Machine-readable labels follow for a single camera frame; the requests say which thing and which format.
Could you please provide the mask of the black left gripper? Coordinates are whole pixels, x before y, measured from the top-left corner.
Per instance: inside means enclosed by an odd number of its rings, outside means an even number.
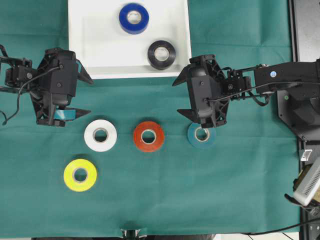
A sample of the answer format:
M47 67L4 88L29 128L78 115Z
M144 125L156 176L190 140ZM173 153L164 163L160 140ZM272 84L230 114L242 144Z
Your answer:
M36 85L30 97L38 125L64 127L65 120L75 120L91 112L66 108L76 95L77 77L90 85L94 83L75 52L59 47L47 49L37 72L44 76L34 81Z

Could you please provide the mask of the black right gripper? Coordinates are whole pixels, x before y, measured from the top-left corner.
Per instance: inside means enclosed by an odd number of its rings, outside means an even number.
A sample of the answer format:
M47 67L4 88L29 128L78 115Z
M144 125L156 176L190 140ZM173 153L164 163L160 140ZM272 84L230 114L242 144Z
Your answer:
M202 128L217 128L227 123L229 100L214 99L223 96L222 81L225 74L214 55L200 55L189 59L172 86L187 81L191 109L178 109L177 112L200 124Z

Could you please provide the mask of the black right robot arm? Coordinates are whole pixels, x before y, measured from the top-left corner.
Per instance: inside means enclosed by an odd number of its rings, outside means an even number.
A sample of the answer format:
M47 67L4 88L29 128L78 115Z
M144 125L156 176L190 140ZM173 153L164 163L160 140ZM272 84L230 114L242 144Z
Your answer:
M234 69L221 68L213 54L200 55L190 58L173 86L182 83L187 84L191 108L178 112L203 129L217 128L227 123L229 103L234 100L253 99L264 107L272 94L282 90L298 101L318 98L320 61Z

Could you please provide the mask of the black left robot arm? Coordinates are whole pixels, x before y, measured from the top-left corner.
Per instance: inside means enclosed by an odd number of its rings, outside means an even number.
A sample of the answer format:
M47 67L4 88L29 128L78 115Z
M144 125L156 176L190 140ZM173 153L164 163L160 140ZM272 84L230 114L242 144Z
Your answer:
M66 122L90 113L69 106L76 95L77 81L94 83L75 52L60 47L47 49L38 68L33 68L32 60L9 57L4 46L0 51L1 64L10 66L0 90L18 98L29 94L38 125L64 127Z

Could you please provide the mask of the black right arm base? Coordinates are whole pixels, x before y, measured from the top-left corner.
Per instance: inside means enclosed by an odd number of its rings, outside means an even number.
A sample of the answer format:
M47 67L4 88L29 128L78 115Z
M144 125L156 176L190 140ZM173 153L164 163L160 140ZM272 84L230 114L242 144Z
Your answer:
M320 99L297 100L286 90L277 92L280 120L302 141L320 140Z

